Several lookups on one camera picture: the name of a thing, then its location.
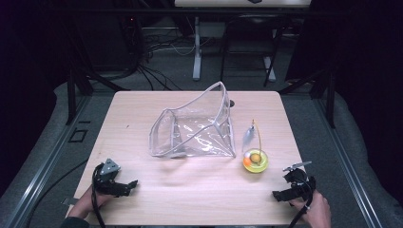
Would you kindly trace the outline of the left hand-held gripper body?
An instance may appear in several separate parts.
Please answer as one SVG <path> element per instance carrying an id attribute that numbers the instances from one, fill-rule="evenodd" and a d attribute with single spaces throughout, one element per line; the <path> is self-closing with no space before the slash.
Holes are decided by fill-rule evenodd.
<path id="1" fill-rule="evenodd" d="M 107 159 L 99 164 L 93 173 L 92 185 L 98 193 L 122 196 L 125 192 L 125 187 L 115 181 L 121 166 L 112 159 Z"/>

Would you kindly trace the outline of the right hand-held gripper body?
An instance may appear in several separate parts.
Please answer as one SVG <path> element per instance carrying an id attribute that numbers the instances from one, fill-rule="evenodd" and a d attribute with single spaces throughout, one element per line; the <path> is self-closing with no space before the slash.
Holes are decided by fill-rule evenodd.
<path id="1" fill-rule="evenodd" d="M 309 199 L 313 192 L 316 190 L 316 179 L 313 176 L 308 177 L 306 172 L 301 169 L 302 166 L 310 164 L 309 161 L 294 163 L 283 169 L 287 174 L 284 176 L 285 180 L 291 184 L 294 190 L 294 196 L 297 198 Z"/>

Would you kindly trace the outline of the yellow feather cat toy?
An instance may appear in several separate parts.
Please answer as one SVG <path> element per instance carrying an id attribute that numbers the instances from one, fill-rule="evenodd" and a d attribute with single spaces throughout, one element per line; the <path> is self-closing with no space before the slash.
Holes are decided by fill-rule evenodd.
<path id="1" fill-rule="evenodd" d="M 258 124 L 252 121 L 242 138 L 242 164 L 251 173 L 261 173 L 268 167 L 267 154 L 262 149 Z"/>

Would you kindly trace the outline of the clear plastic zipper bag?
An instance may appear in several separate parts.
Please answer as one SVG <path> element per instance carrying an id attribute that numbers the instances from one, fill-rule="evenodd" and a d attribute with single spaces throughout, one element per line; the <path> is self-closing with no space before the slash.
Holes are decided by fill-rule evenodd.
<path id="1" fill-rule="evenodd" d="M 163 110 L 149 133 L 149 153 L 158 158 L 236 157 L 231 100 L 217 82 L 179 107 Z"/>

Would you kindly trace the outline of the person's left hand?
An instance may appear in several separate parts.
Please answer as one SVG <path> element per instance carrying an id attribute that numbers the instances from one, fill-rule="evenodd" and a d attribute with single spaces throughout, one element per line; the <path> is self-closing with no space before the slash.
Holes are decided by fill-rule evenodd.
<path id="1" fill-rule="evenodd" d="M 103 206 L 108 200 L 112 199 L 112 196 L 95 193 L 97 205 Z M 78 199 L 74 206 L 68 212 L 69 217 L 85 219 L 89 213 L 93 211 L 92 205 L 92 186 L 89 186 L 85 193 Z"/>

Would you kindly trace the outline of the person's right hand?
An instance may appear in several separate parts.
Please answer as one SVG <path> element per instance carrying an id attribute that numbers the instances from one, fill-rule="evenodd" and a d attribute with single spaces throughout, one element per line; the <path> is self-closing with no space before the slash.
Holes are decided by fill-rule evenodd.
<path id="1" fill-rule="evenodd" d="M 328 200 L 317 190 L 313 193 L 313 200 L 302 219 L 311 228 L 331 228 L 332 213 Z"/>

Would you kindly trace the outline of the black metal stand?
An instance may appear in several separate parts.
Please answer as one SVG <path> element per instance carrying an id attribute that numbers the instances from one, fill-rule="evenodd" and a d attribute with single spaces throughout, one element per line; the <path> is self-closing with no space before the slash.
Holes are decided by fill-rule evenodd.
<path id="1" fill-rule="evenodd" d="M 94 70 L 86 52 L 83 39 L 73 20 L 65 22 L 63 28 L 68 38 L 68 43 L 71 45 L 71 51 L 68 57 L 67 124 L 72 124 L 78 114 L 76 89 L 79 89 L 84 96 L 91 96 L 94 89 L 89 80 L 95 80 L 113 91 L 127 91 L 127 88 L 110 82 L 107 78 L 101 76 Z"/>
<path id="2" fill-rule="evenodd" d="M 313 82 L 312 88 L 309 92 L 312 99 L 321 99 L 326 93 L 325 104 L 325 119 L 328 125 L 335 128 L 334 110 L 335 110 L 335 97 L 336 97 L 336 76 L 335 70 L 332 68 L 324 68 L 312 75 L 298 79 L 291 85 L 281 89 L 278 93 L 281 95 L 291 93 L 292 91 L 302 87 L 303 85 Z"/>

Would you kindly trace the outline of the white desk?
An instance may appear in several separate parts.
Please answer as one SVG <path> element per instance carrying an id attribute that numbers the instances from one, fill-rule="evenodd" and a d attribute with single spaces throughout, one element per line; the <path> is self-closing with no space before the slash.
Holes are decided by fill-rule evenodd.
<path id="1" fill-rule="evenodd" d="M 261 0 L 253 3 L 252 0 L 174 0 L 175 7 L 182 10 L 245 10 L 245 9 L 307 9 L 312 0 Z M 202 50 L 200 33 L 200 16 L 194 22 L 195 59 L 193 66 L 193 80 L 201 78 Z"/>

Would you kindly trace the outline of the black chair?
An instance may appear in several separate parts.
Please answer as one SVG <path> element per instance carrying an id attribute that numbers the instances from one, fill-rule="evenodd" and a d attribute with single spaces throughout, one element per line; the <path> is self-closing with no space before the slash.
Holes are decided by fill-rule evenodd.
<path id="1" fill-rule="evenodd" d="M 267 86 L 289 23 L 287 16 L 279 14 L 242 14 L 229 20 L 221 38 L 220 80 L 226 71 L 263 70 Z"/>

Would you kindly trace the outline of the aluminium floor rail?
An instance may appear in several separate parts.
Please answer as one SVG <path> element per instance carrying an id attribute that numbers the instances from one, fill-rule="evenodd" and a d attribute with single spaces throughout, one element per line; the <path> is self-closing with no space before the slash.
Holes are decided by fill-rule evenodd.
<path id="1" fill-rule="evenodd" d="M 52 170 L 62 154 L 73 126 L 82 115 L 91 98 L 82 97 L 76 107 L 76 116 L 69 125 L 61 119 L 50 120 L 38 143 L 32 149 L 17 177 L 0 199 L 0 228 L 23 227 L 39 198 Z"/>
<path id="2" fill-rule="evenodd" d="M 331 127 L 325 116 L 325 105 L 321 100 L 317 99 L 313 99 L 313 104 L 320 115 L 321 121 L 325 125 L 326 131 L 332 139 L 340 167 L 368 228 L 384 228 L 373 204 L 370 201 L 367 191 L 364 189 L 362 182 L 355 171 L 355 168 L 347 154 L 346 148 L 338 135 L 337 129 L 335 127 Z"/>

